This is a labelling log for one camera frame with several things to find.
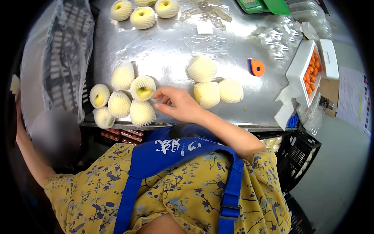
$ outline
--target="white tissue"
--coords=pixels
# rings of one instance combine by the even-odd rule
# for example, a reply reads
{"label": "white tissue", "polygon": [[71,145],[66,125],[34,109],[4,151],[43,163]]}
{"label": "white tissue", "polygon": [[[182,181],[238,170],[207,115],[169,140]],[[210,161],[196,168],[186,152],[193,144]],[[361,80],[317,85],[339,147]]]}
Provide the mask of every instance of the white tissue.
{"label": "white tissue", "polygon": [[292,98],[296,98],[299,95],[300,91],[297,89],[297,87],[291,84],[284,88],[280,92],[279,96],[275,99],[275,101],[281,100],[283,103],[278,113],[274,116],[275,120],[283,129],[283,131],[286,130],[288,120],[291,117],[292,113],[295,111],[291,100]]}

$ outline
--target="blue apron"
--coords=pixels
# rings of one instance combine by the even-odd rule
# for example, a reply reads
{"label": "blue apron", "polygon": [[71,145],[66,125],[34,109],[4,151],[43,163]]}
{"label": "blue apron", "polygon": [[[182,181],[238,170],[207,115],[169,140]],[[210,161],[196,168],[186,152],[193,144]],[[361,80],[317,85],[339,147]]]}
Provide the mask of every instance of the blue apron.
{"label": "blue apron", "polygon": [[244,166],[243,160],[238,158],[235,151],[220,144],[211,132],[196,124],[158,129],[146,140],[132,151],[129,177],[118,209],[114,234],[122,234],[130,228],[132,211],[143,179],[215,150],[224,150],[232,155],[233,163],[222,193],[218,234],[233,233],[235,220],[240,215],[239,197]]}

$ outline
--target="yellow floral dress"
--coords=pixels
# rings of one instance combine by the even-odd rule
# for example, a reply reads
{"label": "yellow floral dress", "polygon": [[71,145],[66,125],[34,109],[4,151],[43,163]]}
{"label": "yellow floral dress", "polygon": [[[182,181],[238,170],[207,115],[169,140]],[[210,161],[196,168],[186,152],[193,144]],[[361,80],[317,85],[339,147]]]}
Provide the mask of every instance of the yellow floral dress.
{"label": "yellow floral dress", "polygon": [[[58,174],[44,189],[65,233],[112,233],[134,146],[117,143],[90,168]],[[135,203],[131,230],[170,213],[186,233],[218,232],[221,194],[231,162],[209,152],[144,179]],[[279,186],[276,156],[269,149],[244,160],[240,217],[234,234],[288,233],[289,210]]]}

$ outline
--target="white foam box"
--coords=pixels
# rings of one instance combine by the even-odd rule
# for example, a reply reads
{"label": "white foam box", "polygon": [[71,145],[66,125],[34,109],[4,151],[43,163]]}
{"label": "white foam box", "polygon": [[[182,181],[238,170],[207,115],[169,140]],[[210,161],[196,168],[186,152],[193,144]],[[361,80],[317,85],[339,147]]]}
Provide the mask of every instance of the white foam box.
{"label": "white foam box", "polygon": [[316,43],[313,40],[302,40],[297,51],[295,54],[294,59],[289,66],[286,77],[290,84],[293,84],[301,93],[300,96],[296,97],[296,101],[302,105],[307,107],[313,101],[314,96],[316,95],[319,82],[321,81],[322,72],[319,72],[318,75],[315,77],[316,82],[312,83],[316,87],[316,89],[310,94],[310,99],[308,98],[308,93],[305,88],[304,84],[304,74],[306,73],[306,69],[309,66],[310,59],[312,57],[313,51],[316,49],[316,53],[318,54],[318,61],[322,66],[321,57],[318,53],[318,48]]}

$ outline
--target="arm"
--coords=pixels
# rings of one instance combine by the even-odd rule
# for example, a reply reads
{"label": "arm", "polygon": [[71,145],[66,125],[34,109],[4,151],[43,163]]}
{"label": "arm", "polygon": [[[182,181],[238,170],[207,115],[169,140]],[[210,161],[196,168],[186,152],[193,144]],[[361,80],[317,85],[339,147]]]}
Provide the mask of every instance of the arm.
{"label": "arm", "polygon": [[153,98],[157,101],[163,99],[162,103],[154,105],[157,110],[177,120],[198,124],[208,129],[223,143],[233,148],[241,158],[247,158],[265,149],[261,141],[251,133],[202,109],[185,90],[164,86],[156,90]]}
{"label": "arm", "polygon": [[47,166],[41,157],[35,152],[33,144],[29,139],[21,121],[21,97],[17,99],[17,136],[16,143],[21,151],[25,163],[38,184],[43,187],[44,181],[55,175],[53,169]]}

